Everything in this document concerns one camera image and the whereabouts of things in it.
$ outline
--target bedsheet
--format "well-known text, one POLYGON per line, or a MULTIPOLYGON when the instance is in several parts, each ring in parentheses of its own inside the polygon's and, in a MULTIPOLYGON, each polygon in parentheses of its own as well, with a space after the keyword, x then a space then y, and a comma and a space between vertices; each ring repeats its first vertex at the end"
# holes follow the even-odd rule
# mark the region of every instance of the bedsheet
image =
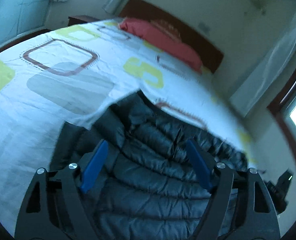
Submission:
POLYGON ((250 136, 202 75, 119 30, 115 20, 59 29, 0 53, 0 221, 10 234, 35 171, 49 167, 64 121, 89 129, 139 89, 256 165, 250 136))

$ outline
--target red pillow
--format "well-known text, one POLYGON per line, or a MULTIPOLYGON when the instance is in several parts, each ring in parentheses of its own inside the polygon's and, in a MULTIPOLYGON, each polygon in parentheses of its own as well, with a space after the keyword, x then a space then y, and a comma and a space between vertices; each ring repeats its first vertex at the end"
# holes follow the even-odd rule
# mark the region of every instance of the red pillow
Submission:
POLYGON ((134 34, 159 49, 187 63, 192 69, 200 71, 202 61, 197 52, 188 44, 176 42, 151 23, 135 18, 126 18, 120 29, 134 34))
POLYGON ((174 41, 181 42, 180 33, 173 27, 172 24, 164 20, 152 20, 150 23, 161 30, 164 34, 167 34, 174 41))

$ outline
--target wooden nightstand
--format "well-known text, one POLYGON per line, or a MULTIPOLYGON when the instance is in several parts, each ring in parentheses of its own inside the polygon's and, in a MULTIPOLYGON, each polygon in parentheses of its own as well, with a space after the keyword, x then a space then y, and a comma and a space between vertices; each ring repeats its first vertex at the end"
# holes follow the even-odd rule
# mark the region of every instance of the wooden nightstand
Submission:
POLYGON ((77 16, 69 16, 68 26, 82 23, 90 23, 100 21, 97 18, 93 18, 87 15, 77 15, 77 16))

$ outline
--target wall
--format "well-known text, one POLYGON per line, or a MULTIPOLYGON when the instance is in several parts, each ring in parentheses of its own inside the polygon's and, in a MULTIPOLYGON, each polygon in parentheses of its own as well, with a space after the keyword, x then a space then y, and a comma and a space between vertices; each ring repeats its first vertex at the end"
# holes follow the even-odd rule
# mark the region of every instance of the wall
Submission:
POLYGON ((88 15, 100 20, 111 18, 102 8, 107 0, 68 0, 67 2, 52 2, 45 26, 56 30, 68 26, 68 17, 88 15))
POLYGON ((284 71, 272 83, 245 119, 245 125, 254 139, 258 168, 267 170, 263 179, 276 182, 278 177, 288 168, 294 173, 286 197, 289 204, 286 211, 278 216, 282 235, 296 220, 296 164, 283 132, 266 107, 288 81, 295 68, 296 52, 284 71))
POLYGON ((296 0, 263 0, 267 5, 263 16, 250 0, 145 1, 178 17, 223 51, 214 82, 226 98, 271 48, 296 8, 296 0), (198 27, 200 22, 208 33, 198 27))
POLYGON ((0 45, 44 25, 49 0, 0 0, 0 45))

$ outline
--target metal screw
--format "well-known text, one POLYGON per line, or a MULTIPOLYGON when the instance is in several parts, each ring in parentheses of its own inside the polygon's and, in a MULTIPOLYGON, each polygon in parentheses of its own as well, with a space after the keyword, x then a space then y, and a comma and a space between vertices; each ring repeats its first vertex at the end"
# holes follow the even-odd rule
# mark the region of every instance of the metal screw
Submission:
POLYGON ((217 168, 224 169, 226 165, 224 163, 217 163, 217 168))
POLYGON ((69 169, 71 169, 71 170, 74 170, 76 167, 78 167, 78 164, 76 164, 76 163, 69 164, 69 169))
POLYGON ((252 174, 257 174, 257 170, 255 168, 250 168, 249 171, 252 174))
POLYGON ((37 173, 38 173, 38 174, 42 174, 42 173, 44 173, 44 168, 39 168, 39 169, 37 169, 37 173))

